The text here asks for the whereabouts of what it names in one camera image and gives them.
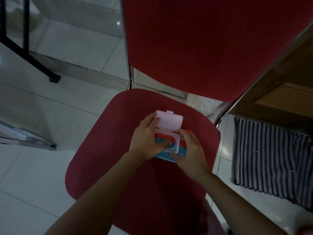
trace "person's right hand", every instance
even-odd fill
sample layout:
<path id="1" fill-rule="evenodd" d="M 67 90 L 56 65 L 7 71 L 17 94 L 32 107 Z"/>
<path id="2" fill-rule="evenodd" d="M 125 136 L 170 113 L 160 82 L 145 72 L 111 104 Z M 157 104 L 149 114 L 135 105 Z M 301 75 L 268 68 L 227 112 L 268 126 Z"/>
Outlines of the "person's right hand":
<path id="1" fill-rule="evenodd" d="M 205 160 L 203 149 L 193 133 L 189 133 L 183 129 L 179 130 L 179 132 L 184 136 L 186 141 L 186 154 L 184 157 L 180 157 L 175 153 L 170 153 L 170 156 L 187 176 L 200 182 L 201 178 L 211 173 Z"/>

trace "white flip-top lid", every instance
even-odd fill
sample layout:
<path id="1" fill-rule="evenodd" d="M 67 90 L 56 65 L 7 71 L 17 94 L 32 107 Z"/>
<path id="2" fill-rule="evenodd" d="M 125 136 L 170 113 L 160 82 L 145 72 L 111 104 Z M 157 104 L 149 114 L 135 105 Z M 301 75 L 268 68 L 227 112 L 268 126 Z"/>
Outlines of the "white flip-top lid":
<path id="1" fill-rule="evenodd" d="M 157 126 L 164 130 L 177 131 L 182 127 L 183 116 L 176 115 L 173 111 L 156 111 L 156 117 L 161 118 L 161 121 L 157 124 Z"/>

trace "forearm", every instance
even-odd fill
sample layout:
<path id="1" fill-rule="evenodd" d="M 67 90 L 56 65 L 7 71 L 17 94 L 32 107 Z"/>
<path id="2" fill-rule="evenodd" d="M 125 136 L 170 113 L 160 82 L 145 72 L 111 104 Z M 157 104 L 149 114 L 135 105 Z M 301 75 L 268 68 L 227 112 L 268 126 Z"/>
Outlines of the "forearm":
<path id="1" fill-rule="evenodd" d="M 199 183 L 212 198 L 234 234 L 287 234 L 213 173 L 206 173 Z"/>
<path id="2" fill-rule="evenodd" d="M 107 234 L 113 209 L 142 159 L 128 152 L 47 231 L 46 235 Z"/>

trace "black and white striped mat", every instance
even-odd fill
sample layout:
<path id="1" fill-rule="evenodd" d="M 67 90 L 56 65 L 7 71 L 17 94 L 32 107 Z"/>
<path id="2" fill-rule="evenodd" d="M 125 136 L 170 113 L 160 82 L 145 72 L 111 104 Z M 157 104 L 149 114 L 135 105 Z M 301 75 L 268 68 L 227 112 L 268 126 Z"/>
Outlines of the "black and white striped mat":
<path id="1" fill-rule="evenodd" d="M 309 135 L 235 117 L 232 181 L 313 211 Z"/>

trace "hand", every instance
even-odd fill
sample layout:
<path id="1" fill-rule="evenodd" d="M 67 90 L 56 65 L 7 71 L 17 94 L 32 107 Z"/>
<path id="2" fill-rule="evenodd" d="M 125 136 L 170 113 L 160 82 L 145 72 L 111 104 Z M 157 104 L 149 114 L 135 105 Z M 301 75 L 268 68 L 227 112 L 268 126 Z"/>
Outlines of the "hand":
<path id="1" fill-rule="evenodd" d="M 129 151 L 141 156 L 143 160 L 149 160 L 155 156 L 155 154 L 161 152 L 166 147 L 171 145 L 170 141 L 162 143 L 155 142 L 154 134 L 157 124 L 160 122 L 160 118 L 155 118 L 156 113 L 149 114 L 146 118 L 140 122 L 140 125 L 136 128 L 134 135 L 131 139 L 131 145 Z"/>
<path id="2" fill-rule="evenodd" d="M 177 162 L 177 165 L 191 179 L 200 182 L 206 174 L 211 171 L 205 160 L 203 149 L 193 133 L 189 133 L 183 129 L 178 130 L 186 141 L 187 151 L 184 157 L 180 157 L 175 153 L 170 153 L 170 156 Z"/>

